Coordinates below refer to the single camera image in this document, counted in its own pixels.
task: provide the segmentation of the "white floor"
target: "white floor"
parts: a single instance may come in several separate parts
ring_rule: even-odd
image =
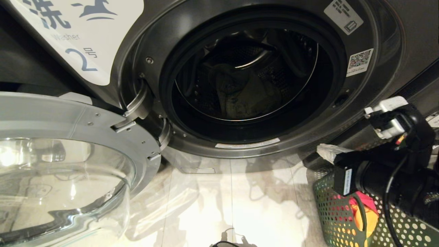
[[[209,247],[242,238],[246,247],[326,246],[302,163],[255,173],[244,173],[246,160],[220,165],[229,172],[167,167],[157,174],[132,200],[129,228],[116,246]]]

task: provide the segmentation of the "black cable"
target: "black cable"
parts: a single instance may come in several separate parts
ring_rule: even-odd
[[[228,243],[228,244],[230,244],[231,246],[233,246],[233,247],[239,247],[238,245],[236,245],[236,244],[234,244],[234,243],[231,243],[231,242],[229,242],[229,241],[219,241],[219,242],[217,242],[216,244],[214,244],[212,247],[218,247],[218,244],[219,243]]]
[[[389,181],[387,183],[387,187],[384,192],[384,198],[383,198],[383,204],[384,204],[384,217],[385,221],[387,223],[387,228],[389,229],[390,235],[392,236],[393,241],[395,242],[396,247],[402,247],[401,242],[398,239],[398,236],[396,235],[395,228],[393,227],[392,218],[390,216],[390,203],[389,203],[389,190],[392,186],[393,179],[395,178],[395,175],[398,173],[398,171],[401,169],[401,167],[404,165],[404,163],[407,160],[408,155],[406,155],[396,166],[395,170],[393,170],[392,175],[390,175]]]

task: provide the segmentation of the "green plastic basket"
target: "green plastic basket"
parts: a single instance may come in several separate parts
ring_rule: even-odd
[[[329,173],[316,181],[313,185],[317,210],[322,225],[325,242],[330,247],[364,247],[366,231],[358,229],[349,205],[352,197],[358,202],[363,227],[366,229],[364,206],[356,194],[348,197],[338,195],[334,190],[334,174]],[[395,247],[389,229],[385,223],[382,201],[373,194],[368,196],[374,199],[379,213],[377,226],[373,234],[367,239],[368,247]],[[426,224],[409,217],[399,209],[391,206],[390,213],[398,238],[404,247],[438,247],[439,233]]]

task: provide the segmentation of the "screw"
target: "screw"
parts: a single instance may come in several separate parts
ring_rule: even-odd
[[[153,64],[154,60],[152,59],[152,57],[147,57],[146,58],[146,62],[149,63],[149,64]]]

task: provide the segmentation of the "qr code sticker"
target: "qr code sticker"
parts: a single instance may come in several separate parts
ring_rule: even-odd
[[[371,62],[373,52],[373,49],[369,49],[352,55],[349,58],[346,77],[366,72],[367,68],[369,67],[369,63]]]
[[[351,60],[349,61],[349,68],[348,69],[367,64],[369,62],[369,59],[371,58],[371,54],[372,54],[372,51],[367,50],[367,51],[361,52],[359,54],[353,55],[351,57]]]

